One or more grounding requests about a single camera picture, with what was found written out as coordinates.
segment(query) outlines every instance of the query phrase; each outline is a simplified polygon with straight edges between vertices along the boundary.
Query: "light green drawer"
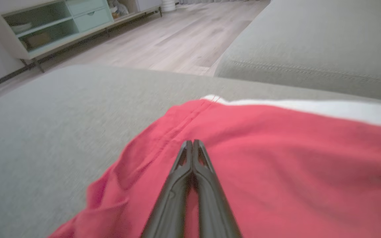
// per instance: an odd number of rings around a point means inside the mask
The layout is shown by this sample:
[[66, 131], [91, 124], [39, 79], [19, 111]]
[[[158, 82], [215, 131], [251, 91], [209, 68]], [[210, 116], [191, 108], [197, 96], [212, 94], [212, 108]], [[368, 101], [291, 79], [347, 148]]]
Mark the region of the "light green drawer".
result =
[[110, 18], [105, 9], [91, 12], [74, 19], [79, 32], [90, 30], [109, 21]]
[[104, 6], [103, 0], [67, 0], [66, 3], [73, 16]]

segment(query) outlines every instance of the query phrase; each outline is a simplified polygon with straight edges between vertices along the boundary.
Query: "white fabric edge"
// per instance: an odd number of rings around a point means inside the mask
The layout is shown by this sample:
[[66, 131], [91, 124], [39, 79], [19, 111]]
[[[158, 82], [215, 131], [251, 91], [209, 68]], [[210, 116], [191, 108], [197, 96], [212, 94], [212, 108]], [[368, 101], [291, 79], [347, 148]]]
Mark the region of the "white fabric edge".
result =
[[243, 99], [238, 101], [227, 101], [224, 98], [216, 95], [208, 95], [202, 99], [229, 106], [271, 105], [291, 110], [341, 119], [349, 119], [381, 126], [381, 104], [379, 103], [338, 100], [313, 101]]

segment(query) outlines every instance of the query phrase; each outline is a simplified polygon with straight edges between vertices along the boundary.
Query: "gray upholstery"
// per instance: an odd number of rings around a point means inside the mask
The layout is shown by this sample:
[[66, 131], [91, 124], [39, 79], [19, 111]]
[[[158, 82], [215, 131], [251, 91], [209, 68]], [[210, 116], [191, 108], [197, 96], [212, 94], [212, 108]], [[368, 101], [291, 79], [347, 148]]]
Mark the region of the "gray upholstery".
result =
[[0, 98], [0, 237], [44, 237], [85, 206], [87, 185], [174, 104], [347, 99], [310, 89], [184, 74], [70, 66]]
[[381, 0], [272, 0], [216, 76], [381, 99]]

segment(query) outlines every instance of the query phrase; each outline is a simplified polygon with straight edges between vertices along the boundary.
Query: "wooden floor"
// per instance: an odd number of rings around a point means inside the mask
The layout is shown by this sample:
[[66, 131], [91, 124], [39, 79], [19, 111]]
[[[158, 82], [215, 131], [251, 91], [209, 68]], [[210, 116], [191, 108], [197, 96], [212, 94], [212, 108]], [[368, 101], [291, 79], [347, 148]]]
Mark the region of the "wooden floor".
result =
[[[42, 64], [49, 73], [75, 64], [213, 75], [221, 54], [269, 1], [178, 5], [80, 42]], [[37, 78], [38, 69], [0, 85], [0, 96]]]

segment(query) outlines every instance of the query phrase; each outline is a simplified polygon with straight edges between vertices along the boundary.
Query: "red cloth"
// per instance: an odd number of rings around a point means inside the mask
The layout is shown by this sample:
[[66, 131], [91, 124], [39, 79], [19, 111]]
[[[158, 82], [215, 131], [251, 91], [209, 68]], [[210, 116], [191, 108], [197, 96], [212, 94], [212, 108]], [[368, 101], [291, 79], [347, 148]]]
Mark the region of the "red cloth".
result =
[[[137, 238], [185, 140], [201, 139], [245, 238], [381, 237], [381, 127], [265, 105], [172, 107], [50, 237]], [[197, 196], [186, 237], [198, 237]]]

